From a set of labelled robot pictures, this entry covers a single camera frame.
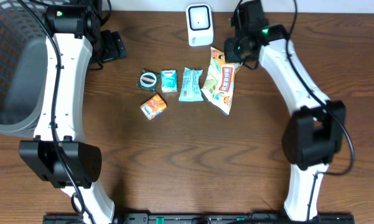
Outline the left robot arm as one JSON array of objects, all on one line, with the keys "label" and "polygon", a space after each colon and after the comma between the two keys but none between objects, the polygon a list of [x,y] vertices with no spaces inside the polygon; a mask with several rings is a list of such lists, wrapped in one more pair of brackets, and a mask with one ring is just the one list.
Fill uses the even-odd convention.
[{"label": "left robot arm", "polygon": [[101,1],[47,4],[38,20],[46,34],[47,75],[41,114],[31,141],[21,141],[22,160],[43,181],[66,193],[75,214],[44,223],[121,223],[99,176],[99,147],[85,142],[82,109],[86,73],[126,57],[117,32],[103,30],[109,14]]}]

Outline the orange tissue pack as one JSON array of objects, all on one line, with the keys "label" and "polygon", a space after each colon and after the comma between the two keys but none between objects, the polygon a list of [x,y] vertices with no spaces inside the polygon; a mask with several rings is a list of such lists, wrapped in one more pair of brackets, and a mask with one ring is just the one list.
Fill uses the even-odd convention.
[{"label": "orange tissue pack", "polygon": [[160,94],[154,95],[140,106],[141,111],[148,120],[152,120],[167,108],[167,104]]}]

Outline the green Kleenex tissue pack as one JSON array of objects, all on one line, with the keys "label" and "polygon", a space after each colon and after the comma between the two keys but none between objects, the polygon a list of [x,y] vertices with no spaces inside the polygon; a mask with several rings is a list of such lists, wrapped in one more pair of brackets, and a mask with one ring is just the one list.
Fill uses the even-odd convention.
[{"label": "green Kleenex tissue pack", "polygon": [[163,93],[178,91],[177,70],[163,70],[161,72],[161,90]]}]

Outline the yellow snack bag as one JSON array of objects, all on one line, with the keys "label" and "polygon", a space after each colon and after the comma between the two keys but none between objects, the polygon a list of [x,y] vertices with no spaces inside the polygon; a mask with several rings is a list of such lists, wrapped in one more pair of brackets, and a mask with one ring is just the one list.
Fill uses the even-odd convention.
[{"label": "yellow snack bag", "polygon": [[224,52],[214,47],[210,50],[210,65],[201,92],[211,104],[228,116],[233,101],[235,75],[241,64],[227,63]]}]

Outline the teal wet wipe packet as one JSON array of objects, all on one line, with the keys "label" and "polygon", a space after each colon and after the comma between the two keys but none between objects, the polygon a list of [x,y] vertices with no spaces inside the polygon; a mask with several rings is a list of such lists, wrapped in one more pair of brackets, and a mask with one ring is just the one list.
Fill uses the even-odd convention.
[{"label": "teal wet wipe packet", "polygon": [[185,67],[179,101],[203,101],[202,92],[199,86],[199,79],[202,74],[203,70],[191,70]]}]

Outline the white barcode scanner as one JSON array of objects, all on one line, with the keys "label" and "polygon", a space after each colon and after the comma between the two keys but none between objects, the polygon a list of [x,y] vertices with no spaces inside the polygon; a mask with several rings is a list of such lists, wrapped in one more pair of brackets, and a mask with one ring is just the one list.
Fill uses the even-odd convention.
[{"label": "white barcode scanner", "polygon": [[191,4],[185,10],[191,47],[211,45],[214,39],[212,9],[208,4]]}]

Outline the dark grey plastic mesh basket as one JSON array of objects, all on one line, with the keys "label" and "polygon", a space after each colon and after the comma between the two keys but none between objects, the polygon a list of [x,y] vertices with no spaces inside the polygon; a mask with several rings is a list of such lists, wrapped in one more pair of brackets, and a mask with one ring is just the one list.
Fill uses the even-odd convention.
[{"label": "dark grey plastic mesh basket", "polygon": [[17,1],[0,0],[0,134],[33,136],[46,74],[41,26]]}]

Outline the green Zam-Buk tin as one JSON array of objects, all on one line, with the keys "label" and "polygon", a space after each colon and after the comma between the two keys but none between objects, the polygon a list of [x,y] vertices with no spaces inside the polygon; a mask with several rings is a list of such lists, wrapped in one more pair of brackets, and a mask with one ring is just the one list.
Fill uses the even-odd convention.
[{"label": "green Zam-Buk tin", "polygon": [[149,70],[143,70],[141,76],[139,77],[137,87],[142,90],[156,92],[160,79],[160,74]]}]

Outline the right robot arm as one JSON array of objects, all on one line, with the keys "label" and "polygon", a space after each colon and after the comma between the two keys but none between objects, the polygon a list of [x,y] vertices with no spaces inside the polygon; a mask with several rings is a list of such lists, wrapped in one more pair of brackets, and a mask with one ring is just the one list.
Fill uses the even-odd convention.
[{"label": "right robot arm", "polygon": [[341,149],[345,105],[332,101],[314,83],[296,54],[291,30],[271,25],[261,1],[240,1],[230,19],[235,36],[224,43],[227,62],[254,61],[273,79],[290,119],[282,147],[291,165],[283,212],[263,223],[353,223],[353,216],[320,215],[317,211],[322,179]]}]

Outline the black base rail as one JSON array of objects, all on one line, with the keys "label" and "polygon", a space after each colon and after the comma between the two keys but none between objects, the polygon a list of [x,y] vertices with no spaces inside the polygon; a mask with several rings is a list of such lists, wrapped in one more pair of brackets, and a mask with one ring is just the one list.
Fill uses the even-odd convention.
[{"label": "black base rail", "polygon": [[[87,223],[77,215],[45,215],[43,224]],[[146,213],[127,213],[116,217],[112,223],[119,224],[252,224],[252,223],[320,223],[354,224],[352,215],[320,215],[308,222],[291,221],[277,213],[253,213],[251,215],[149,215]]]}]

